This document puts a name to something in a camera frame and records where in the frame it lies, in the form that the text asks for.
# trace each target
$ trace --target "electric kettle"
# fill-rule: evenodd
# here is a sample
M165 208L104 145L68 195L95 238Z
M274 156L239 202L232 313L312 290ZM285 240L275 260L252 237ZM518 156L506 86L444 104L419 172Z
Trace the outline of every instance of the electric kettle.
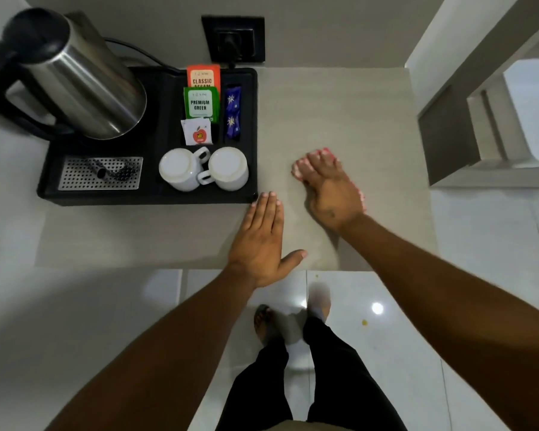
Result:
M20 80L52 115L36 121L8 101ZM112 53L85 14L60 15L43 8L18 13L0 41L0 114L44 139L76 135L113 139L144 115L146 92Z

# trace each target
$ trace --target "person's left hand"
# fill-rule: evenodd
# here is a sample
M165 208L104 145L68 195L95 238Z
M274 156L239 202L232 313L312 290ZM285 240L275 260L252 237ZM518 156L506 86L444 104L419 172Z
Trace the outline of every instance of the person's left hand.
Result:
M249 207L231 245L228 266L250 275L255 287L285 278L308 255L298 249L281 258L283 218L283 204L275 192L263 193Z

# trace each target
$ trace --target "black wall socket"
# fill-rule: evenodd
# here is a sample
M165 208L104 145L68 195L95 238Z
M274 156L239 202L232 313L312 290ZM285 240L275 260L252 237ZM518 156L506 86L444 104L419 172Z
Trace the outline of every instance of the black wall socket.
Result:
M261 16L202 16L212 62L266 61L266 22Z

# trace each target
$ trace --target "red cloth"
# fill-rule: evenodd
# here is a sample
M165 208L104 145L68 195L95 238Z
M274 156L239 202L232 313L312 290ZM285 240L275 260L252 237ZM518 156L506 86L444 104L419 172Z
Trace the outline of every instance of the red cloth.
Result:
M329 150L329 148L322 148L313 152L319 151L323 156L331 155L334 159L336 156ZM309 166L309 168L313 171L313 166L311 163L309 163L309 159L307 156L303 156L301 159L302 163ZM299 171L298 162L295 161L294 164L291 167L291 174L295 177L296 180L303 181L302 173ZM359 198L361 199L361 205L363 206L363 212L366 212L366 197L363 195L363 193L359 190L359 188L355 187L359 192Z

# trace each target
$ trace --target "leg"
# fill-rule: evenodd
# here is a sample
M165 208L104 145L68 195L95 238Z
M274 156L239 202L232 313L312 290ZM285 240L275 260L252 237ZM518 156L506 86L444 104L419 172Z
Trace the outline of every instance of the leg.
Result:
M358 353L339 339L323 322L329 314L326 304L310 294L308 320L303 338L309 344L316 368L315 400L308 422L321 422L359 431L383 429L406 431L395 408L361 361Z
M264 323L271 324L271 311L266 312L268 320L263 319L264 316L260 320L259 315L256 312L259 321L256 332L267 340L267 346L259 352L256 361L237 376L216 431L258 431L293 419L283 388L283 372L289 358L286 343L279 333L271 335L271 330L261 327Z

